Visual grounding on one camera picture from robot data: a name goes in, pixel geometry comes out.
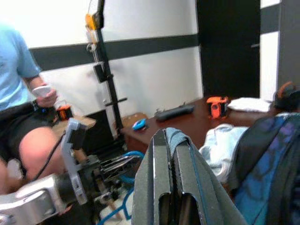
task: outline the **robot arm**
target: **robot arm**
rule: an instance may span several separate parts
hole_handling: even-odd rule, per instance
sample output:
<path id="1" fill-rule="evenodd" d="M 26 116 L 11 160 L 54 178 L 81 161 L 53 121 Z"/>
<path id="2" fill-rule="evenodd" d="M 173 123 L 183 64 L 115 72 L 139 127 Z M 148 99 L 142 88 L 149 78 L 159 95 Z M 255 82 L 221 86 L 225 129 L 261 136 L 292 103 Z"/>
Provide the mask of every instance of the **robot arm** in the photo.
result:
<path id="1" fill-rule="evenodd" d="M 100 191 L 98 183 L 105 185 L 139 161 L 136 156 L 100 161 L 90 155 L 84 163 L 76 164 L 72 152 L 81 148 L 86 129 L 78 121 L 69 120 L 61 143 L 67 173 L 52 174 L 23 186 L 17 192 L 0 195 L 0 225 L 36 225 L 64 212 L 70 203 L 85 204 L 88 196 L 101 198 L 107 193 Z"/>

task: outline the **metal bracket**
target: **metal bracket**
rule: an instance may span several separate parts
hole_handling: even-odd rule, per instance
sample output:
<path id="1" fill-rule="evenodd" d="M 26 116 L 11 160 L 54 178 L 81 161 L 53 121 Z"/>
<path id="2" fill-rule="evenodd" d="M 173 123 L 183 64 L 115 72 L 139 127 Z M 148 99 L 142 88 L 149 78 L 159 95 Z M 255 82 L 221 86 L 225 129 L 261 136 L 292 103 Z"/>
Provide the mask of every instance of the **metal bracket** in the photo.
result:
<path id="1" fill-rule="evenodd" d="M 81 169 L 81 166 L 76 165 L 75 159 L 72 157 L 72 149 L 73 149 L 74 143 L 71 142 L 71 140 L 76 140 L 76 137 L 72 136 L 72 134 L 74 134 L 74 132 L 76 132 L 76 131 L 78 132 L 77 136 L 81 135 L 78 138 L 79 139 L 82 138 L 82 133 L 80 132 L 80 130 L 86 131 L 87 126 L 80 124 L 79 121 L 77 121 L 73 118 L 70 118 L 68 126 L 67 126 L 67 130 L 66 130 L 66 134 L 62 139 L 61 152 L 62 152 L 62 157 L 63 157 L 64 163 L 65 163 L 65 167 L 68 171 L 68 174 L 69 174 L 71 182 L 72 182 L 72 186 L 73 186 L 73 190 L 76 195 L 76 198 L 77 198 L 79 204 L 83 205 L 88 201 L 88 199 L 87 199 L 86 193 L 83 189 L 83 185 L 82 185 L 80 176 L 78 174 L 78 171 Z"/>

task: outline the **wall stripe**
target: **wall stripe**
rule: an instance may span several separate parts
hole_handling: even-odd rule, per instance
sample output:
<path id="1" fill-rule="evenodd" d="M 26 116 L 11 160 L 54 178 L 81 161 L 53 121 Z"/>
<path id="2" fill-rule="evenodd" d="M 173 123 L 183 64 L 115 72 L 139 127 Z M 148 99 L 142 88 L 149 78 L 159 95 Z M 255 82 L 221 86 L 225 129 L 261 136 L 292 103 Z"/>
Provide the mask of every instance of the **wall stripe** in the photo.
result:
<path id="1" fill-rule="evenodd" d="M 198 35 L 154 37 L 106 42 L 109 60 L 198 46 Z M 86 51 L 87 44 L 32 48 L 31 52 L 43 70 L 71 67 L 94 62 Z"/>
<path id="2" fill-rule="evenodd" d="M 279 30 L 280 4 L 261 9 L 261 34 Z"/>

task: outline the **orange device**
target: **orange device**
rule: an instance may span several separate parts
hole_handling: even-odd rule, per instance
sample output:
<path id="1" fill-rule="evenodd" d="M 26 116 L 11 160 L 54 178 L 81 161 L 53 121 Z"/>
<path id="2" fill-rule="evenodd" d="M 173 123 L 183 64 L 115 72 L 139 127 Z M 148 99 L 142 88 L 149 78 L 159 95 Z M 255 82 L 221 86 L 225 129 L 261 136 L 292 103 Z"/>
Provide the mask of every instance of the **orange device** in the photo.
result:
<path id="1" fill-rule="evenodd" d="M 97 30 L 97 23 L 94 15 L 85 15 L 85 23 L 89 30 Z"/>
<path id="2" fill-rule="evenodd" d="M 61 106 L 56 110 L 56 112 L 60 121 L 68 120 L 73 117 L 70 105 Z"/>
<path id="3" fill-rule="evenodd" d="M 225 118 L 228 102 L 228 97 L 210 97 L 207 99 L 209 117 L 212 119 Z"/>

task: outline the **light blue cloth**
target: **light blue cloth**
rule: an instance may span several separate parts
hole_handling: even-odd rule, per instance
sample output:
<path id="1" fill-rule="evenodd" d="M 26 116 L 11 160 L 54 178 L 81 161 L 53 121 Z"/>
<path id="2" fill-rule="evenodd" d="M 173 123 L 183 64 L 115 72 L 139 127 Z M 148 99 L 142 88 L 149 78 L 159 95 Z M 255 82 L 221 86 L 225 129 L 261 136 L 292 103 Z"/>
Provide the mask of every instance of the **light blue cloth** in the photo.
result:
<path id="1" fill-rule="evenodd" d="M 0 111 L 30 100 L 22 78 L 41 72 L 20 33 L 0 23 Z"/>
<path id="2" fill-rule="evenodd" d="M 235 146 L 248 127 L 221 124 L 207 132 L 205 143 L 199 152 L 210 165 L 220 182 L 227 182 L 233 162 Z"/>
<path id="3" fill-rule="evenodd" d="M 194 145 L 191 138 L 185 135 L 181 130 L 169 127 L 165 130 L 165 134 L 167 136 L 171 156 L 173 156 L 177 145 L 184 141 L 188 141 L 191 145 Z"/>

